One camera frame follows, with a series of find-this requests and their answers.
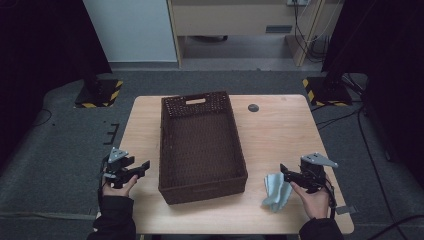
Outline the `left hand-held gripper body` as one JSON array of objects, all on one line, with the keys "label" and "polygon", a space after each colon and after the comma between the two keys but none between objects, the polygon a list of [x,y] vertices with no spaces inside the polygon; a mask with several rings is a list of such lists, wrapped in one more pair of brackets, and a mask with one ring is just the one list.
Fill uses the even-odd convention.
[{"label": "left hand-held gripper body", "polygon": [[115,189],[120,189],[126,183],[128,166],[124,166],[128,152],[113,147],[110,153],[102,160],[101,176]]}]

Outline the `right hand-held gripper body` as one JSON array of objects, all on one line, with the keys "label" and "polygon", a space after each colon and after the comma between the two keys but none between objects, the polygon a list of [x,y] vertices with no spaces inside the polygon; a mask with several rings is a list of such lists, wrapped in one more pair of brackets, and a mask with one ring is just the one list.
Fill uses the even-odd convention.
[{"label": "right hand-held gripper body", "polygon": [[300,157],[300,173],[293,181],[308,193],[315,193],[326,184],[324,167],[337,168],[338,164],[316,152]]}]

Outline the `light blue cloth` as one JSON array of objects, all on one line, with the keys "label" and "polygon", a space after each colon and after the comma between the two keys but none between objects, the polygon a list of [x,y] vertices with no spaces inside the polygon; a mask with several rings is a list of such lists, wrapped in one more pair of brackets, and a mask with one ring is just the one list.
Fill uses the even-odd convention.
[{"label": "light blue cloth", "polygon": [[292,186],[284,180],[283,173],[269,174],[264,178],[267,197],[262,204],[276,213],[284,208],[293,190]]}]

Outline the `brown woven basket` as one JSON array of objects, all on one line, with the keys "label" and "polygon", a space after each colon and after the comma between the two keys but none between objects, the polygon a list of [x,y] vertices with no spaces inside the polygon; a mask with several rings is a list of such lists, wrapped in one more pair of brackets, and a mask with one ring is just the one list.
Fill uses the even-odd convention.
[{"label": "brown woven basket", "polygon": [[248,178],[229,95],[161,100],[158,190],[169,205],[245,191]]}]

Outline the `person's right hand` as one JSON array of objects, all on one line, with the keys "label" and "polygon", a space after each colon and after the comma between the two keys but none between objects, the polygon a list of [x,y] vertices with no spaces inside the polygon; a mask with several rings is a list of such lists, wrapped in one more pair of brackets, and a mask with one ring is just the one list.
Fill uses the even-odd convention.
[{"label": "person's right hand", "polygon": [[290,185],[295,193],[300,197],[304,210],[310,219],[324,219],[328,217],[329,194],[325,189],[308,194],[295,182],[291,182]]}]

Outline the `person's left hand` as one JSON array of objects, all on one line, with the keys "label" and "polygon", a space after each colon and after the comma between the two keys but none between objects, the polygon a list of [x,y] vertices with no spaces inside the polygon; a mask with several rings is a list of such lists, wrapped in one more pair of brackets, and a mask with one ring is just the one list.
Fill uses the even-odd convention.
[{"label": "person's left hand", "polygon": [[120,189],[115,189],[110,183],[103,181],[102,191],[104,196],[122,196],[128,197],[131,189],[136,185],[138,177],[134,175],[126,184]]}]

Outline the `black floor tape marks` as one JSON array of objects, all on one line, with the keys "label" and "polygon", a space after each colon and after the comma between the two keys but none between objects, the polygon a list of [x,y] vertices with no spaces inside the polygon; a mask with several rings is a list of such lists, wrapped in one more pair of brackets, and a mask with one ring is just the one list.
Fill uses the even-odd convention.
[{"label": "black floor tape marks", "polygon": [[110,126],[113,128],[112,131],[108,131],[106,135],[109,137],[107,141],[104,142],[104,145],[112,145],[115,141],[116,135],[119,131],[119,123],[111,123]]}]

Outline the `striped black stand base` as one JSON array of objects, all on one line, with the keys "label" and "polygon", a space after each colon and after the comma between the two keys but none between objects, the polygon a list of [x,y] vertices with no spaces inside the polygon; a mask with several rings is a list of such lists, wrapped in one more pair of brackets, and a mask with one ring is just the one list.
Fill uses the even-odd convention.
[{"label": "striped black stand base", "polygon": [[313,106],[348,106],[352,98],[341,83],[328,83],[325,77],[307,77],[302,80],[307,97]]},{"label": "striped black stand base", "polygon": [[77,108],[110,107],[119,95],[123,82],[101,79],[93,85],[85,83],[74,104]]}]

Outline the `white panel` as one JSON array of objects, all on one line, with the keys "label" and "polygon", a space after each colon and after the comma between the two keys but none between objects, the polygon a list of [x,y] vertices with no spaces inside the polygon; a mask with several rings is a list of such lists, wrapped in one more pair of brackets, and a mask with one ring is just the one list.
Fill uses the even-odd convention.
[{"label": "white panel", "polygon": [[176,62],[167,0],[83,0],[109,62]]}]

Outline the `black curtain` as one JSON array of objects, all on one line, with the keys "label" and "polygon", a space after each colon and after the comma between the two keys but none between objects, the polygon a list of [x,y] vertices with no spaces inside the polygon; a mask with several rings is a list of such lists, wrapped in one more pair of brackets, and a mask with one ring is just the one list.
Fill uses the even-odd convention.
[{"label": "black curtain", "polygon": [[362,98],[389,159],[424,188],[424,0],[345,0],[322,70],[368,77]]},{"label": "black curtain", "polygon": [[0,0],[0,168],[79,63],[111,71],[83,0]]}]

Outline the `beige wooden desk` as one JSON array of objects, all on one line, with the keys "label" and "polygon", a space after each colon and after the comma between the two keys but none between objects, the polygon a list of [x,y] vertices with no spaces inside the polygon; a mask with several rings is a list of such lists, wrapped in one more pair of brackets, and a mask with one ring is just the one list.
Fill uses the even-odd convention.
[{"label": "beige wooden desk", "polygon": [[167,0],[177,60],[188,36],[283,34],[294,64],[301,66],[316,41],[329,37],[345,0]]}]

